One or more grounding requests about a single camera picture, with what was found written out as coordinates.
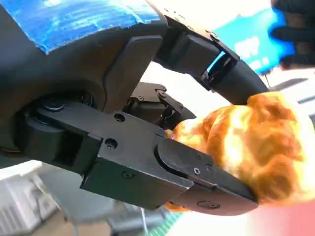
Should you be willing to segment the bare black left hand, blue tape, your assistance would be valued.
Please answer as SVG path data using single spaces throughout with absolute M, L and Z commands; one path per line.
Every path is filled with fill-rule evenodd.
M 194 114 L 140 83 L 152 61 L 235 105 L 267 90 L 213 32 L 147 0 L 1 1 L 1 154 L 71 171 L 84 190 L 150 210 L 257 208 L 212 157 L 167 137 Z

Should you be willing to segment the black knitted gloved right hand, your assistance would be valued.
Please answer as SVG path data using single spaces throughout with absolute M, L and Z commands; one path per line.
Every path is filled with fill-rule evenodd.
M 272 0 L 271 6 L 284 14 L 286 25 L 271 31 L 281 42 L 290 42 L 294 53 L 283 56 L 283 70 L 315 66 L 315 2 L 313 0 Z

